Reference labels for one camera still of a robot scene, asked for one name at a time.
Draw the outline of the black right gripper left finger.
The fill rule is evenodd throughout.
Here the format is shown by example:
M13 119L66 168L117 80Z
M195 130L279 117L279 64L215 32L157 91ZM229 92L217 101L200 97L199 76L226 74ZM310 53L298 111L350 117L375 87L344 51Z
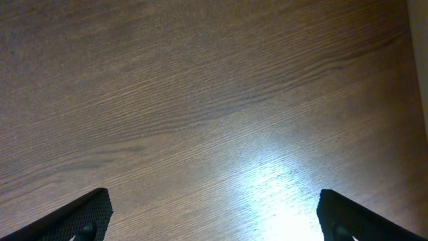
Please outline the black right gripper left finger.
M96 188L2 241L103 241L113 212L108 190Z

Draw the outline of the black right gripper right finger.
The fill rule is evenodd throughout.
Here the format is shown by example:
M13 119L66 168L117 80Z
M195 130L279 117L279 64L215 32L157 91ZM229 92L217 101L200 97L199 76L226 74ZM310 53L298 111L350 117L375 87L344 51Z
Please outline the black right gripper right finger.
M324 241L427 241L332 189L322 189L316 209Z

